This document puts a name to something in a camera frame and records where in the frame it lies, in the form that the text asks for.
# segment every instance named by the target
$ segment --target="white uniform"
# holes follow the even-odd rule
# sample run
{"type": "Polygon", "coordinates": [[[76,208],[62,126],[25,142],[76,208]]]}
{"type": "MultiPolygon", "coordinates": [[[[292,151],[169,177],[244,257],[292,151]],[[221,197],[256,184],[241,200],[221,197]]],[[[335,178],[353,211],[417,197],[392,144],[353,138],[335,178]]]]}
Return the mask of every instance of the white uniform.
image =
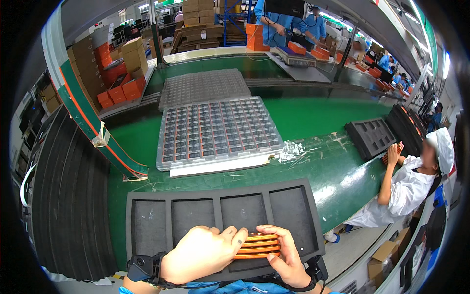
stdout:
{"type": "Polygon", "coordinates": [[[434,181],[434,175],[415,173],[413,169],[423,165],[421,158],[409,155],[403,166],[392,177],[392,193],[388,205],[380,205],[375,196],[360,211],[345,221],[360,227],[380,227],[396,222],[411,213],[426,199],[434,181]]]}

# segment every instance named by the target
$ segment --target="white pipe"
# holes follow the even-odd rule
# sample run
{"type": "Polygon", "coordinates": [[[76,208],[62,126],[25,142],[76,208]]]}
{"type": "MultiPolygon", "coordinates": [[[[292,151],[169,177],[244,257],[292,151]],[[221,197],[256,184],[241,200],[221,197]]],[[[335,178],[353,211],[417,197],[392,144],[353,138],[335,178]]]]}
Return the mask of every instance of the white pipe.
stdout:
{"type": "Polygon", "coordinates": [[[24,199],[24,185],[26,185],[26,181],[28,180],[28,177],[29,177],[30,173],[36,167],[36,165],[37,165],[37,163],[34,164],[32,167],[30,167],[30,169],[28,169],[28,172],[26,173],[26,175],[24,176],[23,181],[21,182],[20,199],[21,199],[21,203],[26,208],[30,208],[31,206],[28,204],[28,202],[26,202],[26,199],[24,199]]]}

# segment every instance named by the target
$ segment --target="hand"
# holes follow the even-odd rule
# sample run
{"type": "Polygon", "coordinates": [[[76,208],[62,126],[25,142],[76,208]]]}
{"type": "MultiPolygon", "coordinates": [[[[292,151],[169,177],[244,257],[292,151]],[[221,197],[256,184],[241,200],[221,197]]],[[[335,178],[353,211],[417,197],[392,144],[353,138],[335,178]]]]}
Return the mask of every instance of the hand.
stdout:
{"type": "Polygon", "coordinates": [[[390,145],[390,147],[388,147],[388,150],[387,150],[388,164],[387,164],[387,166],[394,167],[395,165],[397,165],[397,161],[398,161],[397,146],[398,145],[395,143],[395,144],[390,145]]]}
{"type": "Polygon", "coordinates": [[[181,285],[228,266],[248,237],[248,230],[230,226],[221,234],[217,228],[197,226],[162,259],[160,276],[181,285]]]}
{"type": "Polygon", "coordinates": [[[267,234],[277,234],[281,245],[281,258],[274,254],[268,254],[269,264],[279,273],[284,283],[294,288],[307,287],[312,278],[307,275],[300,261],[294,239],[289,230],[275,227],[269,224],[257,226],[256,229],[267,234]]]}
{"type": "Polygon", "coordinates": [[[284,28],[282,25],[276,24],[275,28],[276,28],[277,33],[280,34],[281,36],[286,35],[286,28],[284,28]]]}
{"type": "Polygon", "coordinates": [[[398,146],[397,146],[397,154],[398,154],[398,156],[401,155],[401,152],[403,151],[403,148],[405,148],[405,145],[403,144],[402,141],[400,141],[400,143],[398,143],[398,146]]]}

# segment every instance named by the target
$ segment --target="black foam tray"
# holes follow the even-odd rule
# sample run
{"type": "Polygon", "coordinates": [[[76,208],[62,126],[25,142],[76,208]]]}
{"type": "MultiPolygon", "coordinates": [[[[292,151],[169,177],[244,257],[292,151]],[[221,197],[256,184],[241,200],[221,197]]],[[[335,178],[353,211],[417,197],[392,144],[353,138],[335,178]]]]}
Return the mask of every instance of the black foam tray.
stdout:
{"type": "Polygon", "coordinates": [[[381,118],[351,121],[345,129],[364,161],[373,159],[396,142],[381,118]]]}
{"type": "MultiPolygon", "coordinates": [[[[223,231],[230,225],[256,231],[272,224],[290,230],[302,262],[325,254],[315,200],[307,179],[266,185],[190,192],[129,192],[127,258],[169,252],[194,226],[223,231]]],[[[227,281],[273,273],[265,258],[235,260],[198,281],[227,281]]]]}
{"type": "Polygon", "coordinates": [[[386,119],[397,137],[403,141],[405,151],[408,154],[419,156],[423,139],[426,138],[427,131],[424,129],[421,120],[412,109],[407,109],[407,113],[401,105],[394,105],[386,119]]]}

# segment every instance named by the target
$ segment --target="green conveyor belt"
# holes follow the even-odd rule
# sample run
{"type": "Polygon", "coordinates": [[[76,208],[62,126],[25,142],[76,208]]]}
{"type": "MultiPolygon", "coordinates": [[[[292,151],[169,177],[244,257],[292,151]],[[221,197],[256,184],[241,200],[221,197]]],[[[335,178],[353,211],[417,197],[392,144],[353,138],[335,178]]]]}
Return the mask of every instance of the green conveyor belt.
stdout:
{"type": "MultiPolygon", "coordinates": [[[[283,77],[282,72],[269,68],[268,63],[268,68],[264,69],[261,65],[244,68],[242,64],[234,62],[237,58],[224,60],[221,62],[220,59],[210,59],[204,63],[196,61],[172,66],[165,69],[164,73],[159,73],[161,76],[156,76],[156,71],[150,84],[162,85],[162,76],[200,71],[202,65],[203,70],[239,68],[244,77],[247,77],[247,74],[256,77],[283,77]]],[[[161,122],[157,104],[145,106],[152,108],[152,111],[148,112],[154,114],[139,117],[135,122],[111,129],[113,137],[129,156],[149,166],[149,179],[132,183],[122,182],[122,175],[116,168],[111,167],[108,186],[110,232],[121,270],[125,270],[126,262],[125,206],[129,191],[223,189],[307,177],[315,196],[323,233],[341,224],[378,193],[380,179],[385,172],[382,162],[376,158],[364,163],[343,127],[351,120],[381,117],[388,114],[390,107],[371,100],[353,100],[349,96],[345,96],[345,99],[262,98],[283,140],[301,142],[305,154],[288,162],[280,163],[273,159],[264,167],[170,179],[169,172],[159,172],[155,167],[161,122]]]]}

